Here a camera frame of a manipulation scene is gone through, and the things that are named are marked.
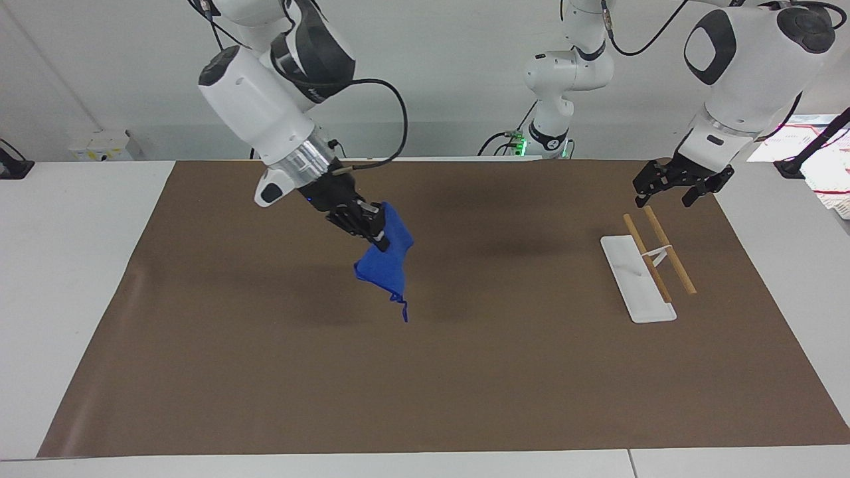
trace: brown paper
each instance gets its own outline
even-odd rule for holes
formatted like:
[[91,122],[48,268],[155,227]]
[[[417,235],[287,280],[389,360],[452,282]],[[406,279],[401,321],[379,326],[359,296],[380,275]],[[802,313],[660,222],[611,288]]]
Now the brown paper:
[[[654,198],[700,294],[636,325],[599,239],[635,162],[399,163],[358,174],[416,246],[411,323],[354,279],[367,244],[262,166],[175,167],[40,457],[850,443],[713,198]],[[657,247],[648,241],[650,248]]]

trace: black cable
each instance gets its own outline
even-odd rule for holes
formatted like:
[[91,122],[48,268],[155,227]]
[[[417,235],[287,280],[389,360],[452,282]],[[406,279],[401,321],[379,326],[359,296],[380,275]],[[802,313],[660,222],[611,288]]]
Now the black cable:
[[197,5],[195,5],[195,2],[193,2],[192,0],[186,0],[186,1],[187,1],[187,2],[189,2],[189,5],[192,7],[192,9],[193,9],[193,10],[195,10],[195,11],[196,11],[196,12],[197,12],[200,16],[202,16],[202,17],[204,18],[204,20],[206,20],[206,21],[208,21],[208,22],[210,22],[210,23],[212,24],[212,28],[214,28],[214,29],[216,29],[216,30],[218,30],[218,31],[221,31],[224,35],[226,35],[228,38],[230,38],[231,40],[233,40],[233,41],[234,41],[237,45],[239,45],[239,46],[241,46],[241,47],[244,47],[244,48],[251,49],[251,47],[249,47],[249,46],[247,46],[246,44],[244,44],[244,43],[240,42],[240,41],[239,41],[239,40],[237,40],[237,39],[236,39],[236,37],[234,37],[233,35],[230,35],[230,32],[229,32],[229,31],[227,31],[227,30],[225,30],[225,29],[224,29],[224,28],[222,28],[221,26],[219,26],[219,25],[218,25],[218,23],[216,23],[216,22],[215,22],[215,20],[209,20],[209,19],[207,18],[207,14],[205,14],[205,13],[204,13],[204,11],[203,11],[203,10],[201,10],[201,8],[199,8]]
[[[651,40],[649,40],[649,43],[644,45],[643,48],[639,49],[638,51],[633,51],[633,52],[623,51],[623,49],[620,48],[620,45],[617,44],[616,40],[614,40],[614,27],[613,26],[611,26],[608,29],[608,38],[611,39],[611,45],[614,47],[615,50],[617,50],[617,52],[619,52],[623,56],[638,56],[639,54],[648,50],[649,47],[651,47],[655,43],[655,41],[658,40],[661,37],[661,34],[664,33],[664,31],[667,29],[667,27],[670,26],[670,24],[676,19],[676,17],[679,16],[680,13],[682,13],[682,10],[685,8],[685,5],[687,5],[688,2],[690,2],[690,0],[682,0],[682,4],[679,5],[679,8],[677,8],[676,11],[673,12],[673,15],[670,16],[670,19],[667,20],[667,22],[661,27],[660,30],[658,30],[658,33],[655,33],[655,36],[652,37]],[[608,10],[608,2],[606,2],[605,0],[602,0],[602,8],[603,8],[603,10]]]
[[520,122],[519,126],[517,126],[517,131],[523,130],[523,126],[525,126],[525,120],[529,119],[529,117],[531,116],[531,112],[534,110],[535,106],[537,106],[537,100],[535,100],[535,102],[531,105],[531,108],[529,108],[529,112],[525,113],[523,121]]
[[348,88],[350,86],[354,86],[354,85],[378,84],[378,85],[384,86],[387,89],[389,89],[390,91],[392,91],[393,94],[395,95],[395,98],[399,101],[399,106],[401,107],[401,116],[403,117],[403,120],[404,120],[404,126],[403,126],[402,133],[401,133],[401,143],[399,144],[399,149],[397,149],[395,151],[395,153],[390,155],[387,159],[381,160],[379,162],[374,162],[372,164],[361,164],[361,165],[357,165],[357,166],[351,166],[350,170],[351,171],[363,171],[365,169],[380,168],[381,166],[386,166],[387,164],[389,164],[393,160],[395,160],[397,157],[401,156],[401,152],[404,151],[405,146],[407,146],[407,134],[410,130],[410,119],[407,116],[407,104],[405,104],[405,99],[402,98],[401,93],[399,92],[399,90],[395,86],[392,85],[392,83],[384,81],[382,79],[378,79],[378,78],[363,78],[363,79],[360,79],[360,80],[348,80],[348,81],[338,82],[338,83],[308,82],[308,81],[304,81],[304,80],[300,80],[298,78],[295,78],[292,75],[290,75],[289,73],[287,73],[286,71],[284,71],[277,64],[277,61],[272,61],[271,63],[275,67],[275,70],[277,70],[277,72],[282,77],[284,77],[287,81],[289,81],[289,82],[291,82],[295,85],[298,85],[298,86],[304,86],[304,87],[307,87],[307,88],[342,88],[342,89],[346,89],[346,88]]
[[337,148],[339,148],[343,152],[343,157],[349,157],[349,155],[345,152],[345,146],[343,146],[343,143],[341,143],[339,139],[331,139],[327,142],[327,147],[331,148],[334,153],[336,153]]
[[218,49],[224,51],[224,45],[221,43],[221,37],[218,35],[218,30],[215,29],[215,25],[213,23],[210,24],[212,27],[212,34],[215,36],[215,43],[218,44]]
[[763,143],[764,141],[773,138],[779,131],[781,131],[782,128],[784,128],[791,120],[791,117],[794,116],[794,113],[796,113],[796,109],[800,105],[800,100],[802,100],[802,91],[800,92],[800,94],[797,95],[796,98],[794,98],[794,104],[791,105],[791,109],[788,111],[788,115],[785,116],[785,119],[782,120],[779,126],[776,127],[776,129],[771,134],[767,134],[765,136],[762,136],[761,138],[757,138],[756,142]]
[[575,154],[575,140],[574,139],[568,139],[567,140],[567,146],[569,146],[570,144],[573,145],[573,149],[569,151],[569,157],[567,159],[572,159],[573,155]]
[[486,150],[486,149],[487,149],[487,146],[489,146],[489,145],[490,145],[490,143],[492,143],[493,141],[496,141],[498,138],[501,138],[501,137],[503,137],[503,136],[505,136],[505,134],[504,134],[504,133],[496,133],[496,134],[494,134],[494,135],[490,136],[490,137],[489,137],[489,138],[488,138],[488,139],[484,142],[484,145],[483,145],[483,146],[481,146],[481,149],[479,150],[479,154],[478,154],[477,156],[481,156],[481,155],[483,155],[483,154],[484,154],[484,150]]
[[22,155],[22,154],[20,153],[20,151],[18,151],[18,148],[15,148],[14,146],[12,146],[12,145],[11,145],[11,144],[7,141],[7,140],[5,140],[5,139],[0,139],[0,143],[3,143],[4,145],[8,146],[8,147],[9,147],[9,149],[11,149],[12,151],[14,151],[14,152],[15,152],[15,154],[17,154],[18,156],[20,156],[20,159],[22,159],[22,160],[24,160],[24,161],[29,161],[28,159],[26,159],[26,156]]
[[504,145],[499,146],[498,148],[496,148],[496,152],[495,152],[495,153],[493,153],[493,156],[499,156],[499,151],[500,151],[502,148],[505,148],[505,152],[503,152],[501,155],[502,155],[502,156],[505,156],[505,155],[507,154],[507,150],[509,150],[509,149],[511,148],[511,144],[510,144],[510,143],[505,143]]
[[[767,6],[770,6],[772,4],[774,4],[774,2],[762,3],[762,4],[759,5],[759,7],[767,7]],[[796,7],[821,7],[821,8],[824,8],[824,9],[827,9],[827,10],[832,10],[833,12],[836,12],[839,16],[841,16],[841,21],[838,22],[838,25],[832,27],[833,30],[838,30],[839,28],[843,27],[845,23],[847,23],[847,12],[844,11],[843,8],[841,8],[838,5],[835,5],[833,3],[799,1],[799,2],[791,2],[791,5],[796,6]]]

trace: table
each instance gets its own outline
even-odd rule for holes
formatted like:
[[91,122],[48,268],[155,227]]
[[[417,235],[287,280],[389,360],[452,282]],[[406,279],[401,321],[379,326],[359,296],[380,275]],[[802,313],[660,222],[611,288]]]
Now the table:
[[[26,181],[0,184],[0,401],[5,405],[0,458],[35,457],[172,167],[173,162],[44,163]],[[784,181],[765,164],[743,164],[738,170],[718,200],[850,421],[850,371],[845,366],[850,363],[850,313],[839,292],[850,270],[850,238],[802,182]],[[445,467],[456,476],[485,469],[491,474],[491,469],[504,470],[505,476],[549,476],[547,460],[556,460],[560,471],[575,470],[576,475],[631,476],[634,465],[641,477],[668,476],[682,467],[700,468],[706,476],[795,476],[793,464],[810,463],[807,469],[816,467],[821,476],[844,476],[850,447],[508,453],[500,454],[510,457],[501,462],[490,461],[492,453],[474,455],[414,455],[409,462],[395,463],[409,469]],[[371,456],[376,466],[372,475],[393,474],[388,464],[394,457]],[[339,457],[328,457],[322,465],[293,457],[257,457],[256,463],[250,457],[145,458],[139,467],[140,459],[3,463],[0,475],[63,475],[73,469],[85,475],[115,474],[117,469],[150,467],[188,475],[201,464],[210,469],[257,467],[262,473],[263,466],[277,459],[281,467],[309,465],[322,476],[322,467],[330,467],[327,472],[351,466]],[[476,464],[467,466],[466,460]],[[759,460],[776,470],[745,465]],[[505,463],[525,471],[513,473]],[[729,469],[712,471],[709,464]]]

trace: wall outlet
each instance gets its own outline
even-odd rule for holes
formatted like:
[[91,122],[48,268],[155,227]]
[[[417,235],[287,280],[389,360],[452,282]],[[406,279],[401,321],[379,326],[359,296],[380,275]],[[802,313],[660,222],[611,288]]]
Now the wall outlet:
[[68,148],[79,161],[139,161],[142,150],[126,130],[104,130],[77,139]]

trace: blue cloth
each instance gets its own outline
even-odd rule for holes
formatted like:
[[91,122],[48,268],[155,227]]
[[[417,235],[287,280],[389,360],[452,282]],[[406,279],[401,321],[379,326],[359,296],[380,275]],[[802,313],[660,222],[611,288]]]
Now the blue cloth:
[[389,203],[385,202],[383,209],[387,217],[383,231],[389,239],[389,248],[382,253],[372,244],[363,259],[354,265],[354,274],[361,281],[375,284],[392,294],[389,299],[405,307],[401,315],[408,322],[404,264],[407,251],[413,246],[413,236]]

